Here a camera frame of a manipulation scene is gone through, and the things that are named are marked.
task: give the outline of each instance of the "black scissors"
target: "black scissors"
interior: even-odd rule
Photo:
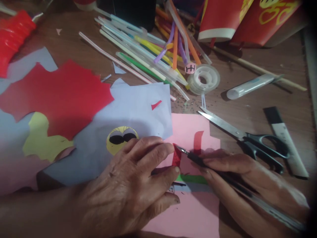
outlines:
[[[240,131],[234,126],[230,125],[220,117],[211,113],[207,109],[200,107],[205,113],[198,111],[201,115],[206,117],[209,121],[222,128],[223,130],[229,132],[233,137],[235,137],[241,144],[241,147],[247,155],[253,159],[257,159],[257,156],[266,162],[271,169],[274,169],[275,172],[282,174],[283,165],[276,161],[274,157],[280,157],[288,159],[289,149],[287,145],[278,137],[273,135],[253,135]],[[275,146],[275,150],[263,143],[263,139],[269,140]]]

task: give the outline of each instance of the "left hand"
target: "left hand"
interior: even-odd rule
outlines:
[[[179,168],[171,166],[151,175],[173,152],[173,145],[159,137],[131,139],[79,197],[83,237],[106,238],[140,230],[169,206],[178,204],[178,196],[166,191],[179,175]]]

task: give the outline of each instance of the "scissor blade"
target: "scissor blade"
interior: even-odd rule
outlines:
[[[237,129],[234,126],[230,125],[229,123],[227,123],[226,121],[224,121],[220,117],[216,116],[212,112],[208,111],[208,114],[206,114],[204,112],[198,111],[198,113],[203,115],[204,117],[206,117],[209,121],[211,121],[212,123],[216,124],[217,126],[222,128],[223,130],[229,132],[231,135],[233,135],[234,137],[238,138],[239,140],[243,140],[243,137],[247,136],[245,132],[240,131],[239,129]]]

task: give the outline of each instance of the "right hand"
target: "right hand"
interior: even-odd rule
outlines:
[[[252,237],[281,238],[294,234],[264,210],[241,197],[213,170],[239,174],[264,200],[298,221],[306,221],[309,206],[305,196],[279,174],[269,171],[251,157],[245,154],[231,155],[221,149],[200,157],[212,169],[193,165],[199,168],[233,219]]]

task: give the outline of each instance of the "wooden dowel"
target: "wooden dowel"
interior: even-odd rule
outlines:
[[[252,63],[250,63],[250,62],[248,62],[248,61],[246,61],[244,59],[241,59],[241,58],[239,58],[239,57],[237,57],[237,56],[235,56],[233,54],[230,54],[227,51],[219,49],[216,46],[212,47],[211,49],[213,49],[214,51],[216,51],[216,52],[218,52],[218,53],[220,53],[222,55],[227,56],[228,58],[230,58],[230,59],[240,63],[241,65],[246,66],[247,68],[252,69],[252,70],[254,70],[254,71],[258,72],[258,73],[272,74],[274,77],[276,77],[276,78],[278,77],[277,74],[271,73],[270,71],[267,71],[266,69],[263,69],[263,68],[255,65],[255,64],[252,64]],[[286,85],[288,85],[290,87],[297,88],[297,89],[299,89],[301,91],[307,91],[307,88],[304,88],[304,87],[300,86],[299,84],[294,83],[291,80],[288,80],[288,79],[285,79],[285,78],[281,78],[277,82],[281,82],[281,83],[286,84]]]

